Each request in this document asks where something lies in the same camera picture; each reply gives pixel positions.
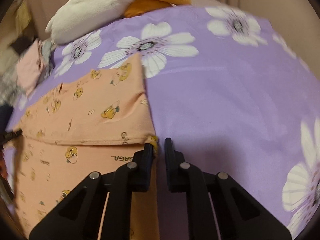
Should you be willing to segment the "orange cartoon print baby shirt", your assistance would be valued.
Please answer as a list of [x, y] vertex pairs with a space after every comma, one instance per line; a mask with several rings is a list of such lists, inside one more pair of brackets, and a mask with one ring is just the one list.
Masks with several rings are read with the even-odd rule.
[[14, 215], [28, 237], [90, 172], [113, 172], [146, 143], [157, 146], [140, 55], [59, 84], [18, 128], [5, 150], [14, 154]]

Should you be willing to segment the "dark navy garment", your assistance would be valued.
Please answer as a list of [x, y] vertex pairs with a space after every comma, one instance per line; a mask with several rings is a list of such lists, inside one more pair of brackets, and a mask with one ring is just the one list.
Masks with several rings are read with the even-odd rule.
[[0, 132], [4, 132], [11, 118], [14, 108], [8, 104], [0, 106]]

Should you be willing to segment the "grey plaid blanket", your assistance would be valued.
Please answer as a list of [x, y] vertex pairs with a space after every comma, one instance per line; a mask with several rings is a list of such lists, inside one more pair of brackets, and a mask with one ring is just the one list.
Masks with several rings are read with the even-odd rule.
[[14, 106], [22, 89], [17, 83], [16, 67], [11, 66], [1, 75], [1, 105]]

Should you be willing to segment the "folded pink garment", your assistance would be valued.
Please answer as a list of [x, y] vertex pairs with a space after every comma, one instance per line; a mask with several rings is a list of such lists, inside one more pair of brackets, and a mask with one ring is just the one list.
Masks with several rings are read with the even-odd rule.
[[36, 39], [16, 64], [17, 84], [27, 97], [35, 89], [45, 67], [41, 49], [42, 41]]

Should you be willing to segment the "purple floral bed sheet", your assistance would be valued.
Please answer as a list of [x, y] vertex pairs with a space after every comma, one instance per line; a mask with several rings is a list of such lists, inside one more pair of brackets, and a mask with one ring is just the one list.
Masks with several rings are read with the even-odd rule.
[[131, 239], [187, 239], [185, 196], [166, 185], [164, 141], [226, 172], [291, 233], [319, 227], [319, 81], [271, 24], [227, 6], [171, 7], [58, 46], [54, 71], [10, 120], [61, 83], [139, 54], [157, 137], [151, 185], [134, 193]]

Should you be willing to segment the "white goose plush toy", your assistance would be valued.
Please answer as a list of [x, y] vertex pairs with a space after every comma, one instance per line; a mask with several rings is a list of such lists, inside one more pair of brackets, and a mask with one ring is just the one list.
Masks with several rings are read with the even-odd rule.
[[65, 44], [121, 16], [131, 18], [146, 12], [190, 5], [191, 0], [69, 0], [49, 20], [46, 32], [57, 44]]

